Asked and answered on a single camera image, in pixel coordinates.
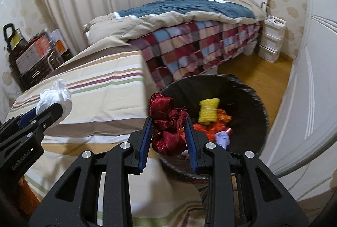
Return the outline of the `white plastic bag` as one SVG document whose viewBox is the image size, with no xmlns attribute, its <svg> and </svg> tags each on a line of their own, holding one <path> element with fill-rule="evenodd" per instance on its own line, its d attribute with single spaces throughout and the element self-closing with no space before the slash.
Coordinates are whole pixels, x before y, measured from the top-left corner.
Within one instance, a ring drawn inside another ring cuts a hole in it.
<svg viewBox="0 0 337 227">
<path fill-rule="evenodd" d="M 62 122 L 72 110 L 71 93 L 67 85 L 62 79 L 55 81 L 51 89 L 45 89 L 39 94 L 39 102 L 36 106 L 36 114 L 38 115 L 43 110 L 48 109 L 54 103 L 58 103 L 62 107 L 62 116 L 54 122 L 50 128 L 54 128 Z"/>
</svg>

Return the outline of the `lavender cloth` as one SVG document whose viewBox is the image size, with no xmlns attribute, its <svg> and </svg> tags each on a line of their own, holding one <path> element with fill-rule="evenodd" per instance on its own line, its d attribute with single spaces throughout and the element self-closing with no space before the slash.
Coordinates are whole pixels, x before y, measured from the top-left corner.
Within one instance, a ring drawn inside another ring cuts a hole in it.
<svg viewBox="0 0 337 227">
<path fill-rule="evenodd" d="M 215 143 L 226 150 L 228 145 L 230 144 L 230 138 L 228 133 L 226 131 L 216 133 Z"/>
</svg>

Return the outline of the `red plastic bag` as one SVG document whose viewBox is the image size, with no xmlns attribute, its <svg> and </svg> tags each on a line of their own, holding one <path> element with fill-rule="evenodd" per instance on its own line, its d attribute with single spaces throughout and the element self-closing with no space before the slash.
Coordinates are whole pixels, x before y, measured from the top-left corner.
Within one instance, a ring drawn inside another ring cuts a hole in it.
<svg viewBox="0 0 337 227">
<path fill-rule="evenodd" d="M 196 131 L 204 132 L 210 142 L 215 142 L 215 134 L 226 130 L 226 126 L 221 122 L 213 122 L 209 125 L 194 124 Z"/>
</svg>

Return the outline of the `yellow foam fruit net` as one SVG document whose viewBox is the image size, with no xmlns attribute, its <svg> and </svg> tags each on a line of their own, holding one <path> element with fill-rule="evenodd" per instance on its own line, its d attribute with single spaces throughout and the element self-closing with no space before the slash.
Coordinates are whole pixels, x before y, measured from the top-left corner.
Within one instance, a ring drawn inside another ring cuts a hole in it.
<svg viewBox="0 0 337 227">
<path fill-rule="evenodd" d="M 212 98 L 205 99 L 199 102 L 200 111 L 198 123 L 209 125 L 212 122 L 216 122 L 218 120 L 217 109 L 220 103 L 220 99 Z"/>
</svg>

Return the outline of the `red thread spool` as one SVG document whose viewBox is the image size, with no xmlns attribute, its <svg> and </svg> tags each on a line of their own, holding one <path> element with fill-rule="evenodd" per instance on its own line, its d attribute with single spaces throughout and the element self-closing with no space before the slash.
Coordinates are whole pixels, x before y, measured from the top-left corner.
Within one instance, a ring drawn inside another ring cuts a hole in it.
<svg viewBox="0 0 337 227">
<path fill-rule="evenodd" d="M 232 128 L 227 128 L 226 134 L 230 136 L 232 133 L 233 133 L 233 129 Z"/>
</svg>

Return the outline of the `orange plastic bag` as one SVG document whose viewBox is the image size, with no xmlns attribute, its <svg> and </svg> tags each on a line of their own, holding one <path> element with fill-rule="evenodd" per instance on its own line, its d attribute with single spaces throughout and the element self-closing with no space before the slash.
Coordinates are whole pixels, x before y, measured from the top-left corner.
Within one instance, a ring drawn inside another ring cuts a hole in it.
<svg viewBox="0 0 337 227">
<path fill-rule="evenodd" d="M 225 110 L 217 109 L 218 121 L 225 126 L 231 121 L 232 116 L 228 115 Z"/>
</svg>

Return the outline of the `black lined trash bin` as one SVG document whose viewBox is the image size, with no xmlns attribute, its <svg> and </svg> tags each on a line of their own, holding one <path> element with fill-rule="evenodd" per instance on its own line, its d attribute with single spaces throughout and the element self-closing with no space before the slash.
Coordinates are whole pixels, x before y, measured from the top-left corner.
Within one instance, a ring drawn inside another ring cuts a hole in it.
<svg viewBox="0 0 337 227">
<path fill-rule="evenodd" d="M 241 154 L 251 150 L 259 155 L 266 142 L 269 119 L 265 106 L 257 93 L 233 75 L 195 75 L 175 81 L 161 91 L 182 107 L 191 120 L 210 140 L 215 132 L 231 129 L 227 150 Z M 218 119 L 209 126 L 199 119 L 200 102 L 219 99 Z"/>
</svg>

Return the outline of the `cardboard boxes stack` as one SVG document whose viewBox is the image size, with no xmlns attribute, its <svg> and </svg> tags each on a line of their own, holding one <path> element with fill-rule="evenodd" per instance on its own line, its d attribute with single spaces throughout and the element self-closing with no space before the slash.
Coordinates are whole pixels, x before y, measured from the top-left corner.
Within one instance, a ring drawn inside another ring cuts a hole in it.
<svg viewBox="0 0 337 227">
<path fill-rule="evenodd" d="M 26 40 L 22 33 L 21 36 L 18 54 L 13 57 L 9 53 L 9 64 L 22 91 L 35 86 L 72 58 L 58 29 L 52 32 L 44 29 L 30 40 Z"/>
</svg>

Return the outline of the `striped table cloth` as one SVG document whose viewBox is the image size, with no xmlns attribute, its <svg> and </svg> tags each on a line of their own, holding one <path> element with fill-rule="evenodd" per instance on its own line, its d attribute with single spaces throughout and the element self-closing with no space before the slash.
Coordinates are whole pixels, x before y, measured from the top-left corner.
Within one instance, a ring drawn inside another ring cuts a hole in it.
<svg viewBox="0 0 337 227">
<path fill-rule="evenodd" d="M 39 95 L 59 80 L 70 91 L 72 110 L 46 131 L 44 154 L 25 175 L 26 183 L 40 200 L 83 151 L 106 152 L 141 129 L 150 96 L 157 91 L 140 50 L 109 37 L 25 91 L 7 117 L 34 108 Z M 135 226 L 204 224 L 205 211 L 196 187 L 170 179 L 154 151 L 148 154 L 144 172 L 129 177 L 129 188 Z"/>
</svg>

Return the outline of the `white wardrobe door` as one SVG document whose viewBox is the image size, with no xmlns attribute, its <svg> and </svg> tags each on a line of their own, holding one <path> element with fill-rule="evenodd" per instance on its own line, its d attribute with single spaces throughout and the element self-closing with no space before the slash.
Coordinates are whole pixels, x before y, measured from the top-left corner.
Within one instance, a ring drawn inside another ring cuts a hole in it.
<svg viewBox="0 0 337 227">
<path fill-rule="evenodd" d="M 277 177 L 336 142 L 336 0 L 307 0 L 304 35 L 260 155 Z"/>
</svg>

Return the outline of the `blue beige duvet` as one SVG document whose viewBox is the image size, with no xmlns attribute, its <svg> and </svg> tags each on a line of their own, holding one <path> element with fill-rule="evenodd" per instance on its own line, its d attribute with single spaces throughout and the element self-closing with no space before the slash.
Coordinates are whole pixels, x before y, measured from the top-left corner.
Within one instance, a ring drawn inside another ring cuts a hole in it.
<svg viewBox="0 0 337 227">
<path fill-rule="evenodd" d="M 89 45 L 113 36 L 138 39 L 160 28 L 195 21 L 250 25 L 266 18 L 254 0 L 164 0 L 99 16 L 84 25 Z"/>
</svg>

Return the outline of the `small white waste bin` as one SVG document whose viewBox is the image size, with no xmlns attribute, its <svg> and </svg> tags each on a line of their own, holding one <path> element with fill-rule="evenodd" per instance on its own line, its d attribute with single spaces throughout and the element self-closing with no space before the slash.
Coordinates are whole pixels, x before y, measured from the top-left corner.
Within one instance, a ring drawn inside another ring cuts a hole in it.
<svg viewBox="0 0 337 227">
<path fill-rule="evenodd" d="M 244 49 L 243 49 L 243 54 L 245 56 L 250 56 L 254 53 L 255 47 L 257 45 L 257 40 L 250 40 L 247 42 L 247 44 L 245 45 Z"/>
</svg>

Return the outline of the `plaid bed sheet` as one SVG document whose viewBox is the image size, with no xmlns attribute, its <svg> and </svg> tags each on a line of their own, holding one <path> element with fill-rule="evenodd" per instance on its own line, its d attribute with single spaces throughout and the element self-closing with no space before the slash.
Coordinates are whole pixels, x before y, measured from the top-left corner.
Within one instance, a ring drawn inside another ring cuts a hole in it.
<svg viewBox="0 0 337 227">
<path fill-rule="evenodd" d="M 189 22 L 162 27 L 129 43 L 142 51 L 156 86 L 163 89 L 235 58 L 257 40 L 261 25 Z"/>
</svg>

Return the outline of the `white plastic drawer unit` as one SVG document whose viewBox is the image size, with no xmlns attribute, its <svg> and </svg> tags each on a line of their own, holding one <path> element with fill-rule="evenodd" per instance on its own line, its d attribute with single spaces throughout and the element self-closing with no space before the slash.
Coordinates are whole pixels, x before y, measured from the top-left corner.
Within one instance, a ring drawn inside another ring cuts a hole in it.
<svg viewBox="0 0 337 227">
<path fill-rule="evenodd" d="M 269 15 L 263 21 L 258 55 L 271 63 L 275 63 L 281 53 L 285 31 L 286 21 Z"/>
</svg>

